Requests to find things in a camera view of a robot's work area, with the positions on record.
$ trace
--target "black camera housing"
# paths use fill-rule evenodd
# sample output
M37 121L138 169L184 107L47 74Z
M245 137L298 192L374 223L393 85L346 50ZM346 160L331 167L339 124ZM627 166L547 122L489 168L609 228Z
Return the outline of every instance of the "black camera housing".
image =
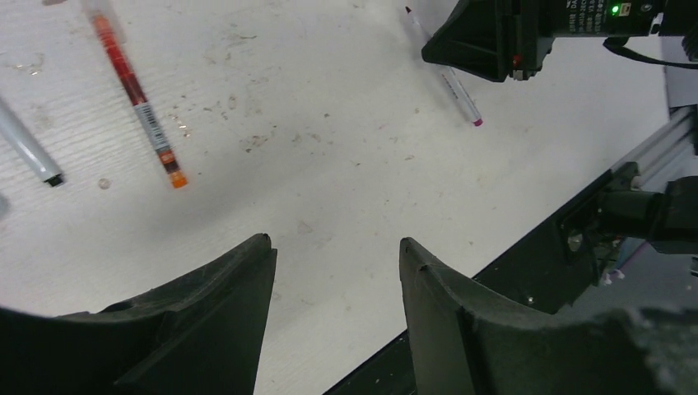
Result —
M421 55L489 81L525 81L542 70L556 37L687 35L684 48L695 58L696 22L692 0L461 0Z

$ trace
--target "table surface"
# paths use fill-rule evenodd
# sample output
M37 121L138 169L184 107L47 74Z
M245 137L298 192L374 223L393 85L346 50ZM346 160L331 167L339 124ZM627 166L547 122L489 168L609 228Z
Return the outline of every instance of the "table surface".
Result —
M79 4L1 1L0 92L67 183L0 141L0 304L99 311L266 232L257 393L321 393L405 328L402 237L474 275L668 118L660 67L559 39L531 81L462 75L474 128L416 61L404 5L115 2L190 179L172 190Z

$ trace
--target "white marker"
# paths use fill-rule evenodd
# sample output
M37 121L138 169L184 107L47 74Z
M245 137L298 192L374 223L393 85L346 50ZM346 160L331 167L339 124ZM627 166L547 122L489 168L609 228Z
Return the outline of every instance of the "white marker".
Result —
M0 134L41 181L52 187L63 184L63 172L56 162L44 151L2 97L0 97Z
M419 23L419 20L417 20L415 13L412 11L412 9L410 9L410 7L405 7L405 10L407 10L407 14L412 17L412 24L418 27L421 31L423 42L421 42L420 45L423 47L429 40L431 40L431 35L426 31L424 26ZM446 86L456 98L456 101L463 108L463 112L465 112L466 116L468 117L468 121L472 122L472 124L475 126L482 125L482 116L480 115L480 111L477 111L475 103L472 102L472 99L470 99L470 96L468 96L465 88L463 88L463 85L461 85L453 68L438 64L435 64L434 66L440 76L444 79Z

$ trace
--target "pen barcode label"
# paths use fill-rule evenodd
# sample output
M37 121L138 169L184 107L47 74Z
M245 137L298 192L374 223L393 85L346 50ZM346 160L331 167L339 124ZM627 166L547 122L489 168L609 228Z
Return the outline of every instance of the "pen barcode label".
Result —
M153 148L157 150L167 148L170 144L167 142L167 137L165 137L165 132L162 130L162 126L157 122L155 114L153 114L152 107L149 103L142 103L140 105L134 105L133 109L136 110L136 115L141 121L141 125L146 129L148 138L153 145Z

